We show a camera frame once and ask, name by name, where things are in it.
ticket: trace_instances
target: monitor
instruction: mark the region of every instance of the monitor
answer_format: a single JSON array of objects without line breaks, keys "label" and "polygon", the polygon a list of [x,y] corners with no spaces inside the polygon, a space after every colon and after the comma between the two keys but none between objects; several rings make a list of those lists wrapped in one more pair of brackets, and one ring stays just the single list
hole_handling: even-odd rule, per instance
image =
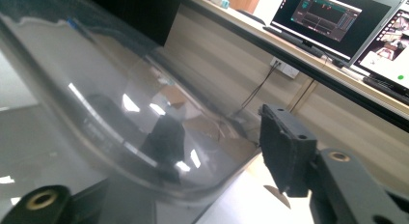
[{"label": "monitor", "polygon": [[409,0],[402,3],[358,57],[354,67],[366,70],[391,89],[408,96]]},{"label": "monitor", "polygon": [[283,0],[270,25],[350,66],[390,9],[373,0]]}]

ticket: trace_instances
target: white electrical socket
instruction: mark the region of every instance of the white electrical socket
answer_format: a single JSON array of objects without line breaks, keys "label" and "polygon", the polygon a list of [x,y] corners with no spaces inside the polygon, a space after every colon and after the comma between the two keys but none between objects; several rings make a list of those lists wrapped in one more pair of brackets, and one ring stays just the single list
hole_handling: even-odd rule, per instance
[{"label": "white electrical socket", "polygon": [[274,57],[273,60],[271,60],[270,66],[274,67],[276,61],[280,63],[280,65],[276,67],[276,70],[281,71],[283,74],[291,77],[292,79],[294,79],[297,76],[298,72],[300,72],[299,70],[296,70],[294,67],[290,66],[289,64],[283,62],[282,60],[276,57]]}]

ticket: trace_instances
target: power cord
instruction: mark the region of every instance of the power cord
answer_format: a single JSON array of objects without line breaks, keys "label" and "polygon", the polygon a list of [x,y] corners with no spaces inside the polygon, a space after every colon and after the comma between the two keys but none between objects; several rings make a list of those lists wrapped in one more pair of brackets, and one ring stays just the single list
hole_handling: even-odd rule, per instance
[{"label": "power cord", "polygon": [[256,89],[241,103],[241,107],[239,110],[233,113],[234,116],[238,115],[246,106],[253,100],[253,98],[256,96],[256,94],[259,92],[261,89],[262,85],[267,81],[268,77],[270,77],[271,73],[281,65],[281,62],[276,61],[273,66],[271,67],[270,71],[268,74],[265,76],[264,80],[256,87]]}]

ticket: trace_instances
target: monitor screen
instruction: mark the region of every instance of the monitor screen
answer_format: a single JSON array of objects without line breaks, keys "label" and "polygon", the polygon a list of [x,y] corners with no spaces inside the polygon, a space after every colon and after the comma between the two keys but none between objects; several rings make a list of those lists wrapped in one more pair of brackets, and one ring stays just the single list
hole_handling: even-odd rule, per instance
[{"label": "monitor screen", "polygon": [[390,8],[372,0],[283,0],[271,26],[352,64]]},{"label": "monitor screen", "polygon": [[392,15],[355,66],[409,88],[409,0]]}]

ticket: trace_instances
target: wall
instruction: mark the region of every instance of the wall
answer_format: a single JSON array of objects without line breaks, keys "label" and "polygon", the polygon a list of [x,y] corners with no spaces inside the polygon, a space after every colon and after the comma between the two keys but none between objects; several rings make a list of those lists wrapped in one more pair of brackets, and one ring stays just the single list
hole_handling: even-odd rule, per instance
[{"label": "wall", "polygon": [[[222,102],[231,112],[260,84],[273,57],[183,6],[165,48],[208,82],[203,83],[202,90],[210,98],[216,98],[220,90],[228,91],[231,99]],[[247,110],[257,116],[263,103],[292,109],[292,113],[317,136],[319,148],[352,151],[378,180],[409,194],[408,133],[302,73],[292,80],[275,71]],[[248,126],[248,129],[257,132],[259,124]]]}]

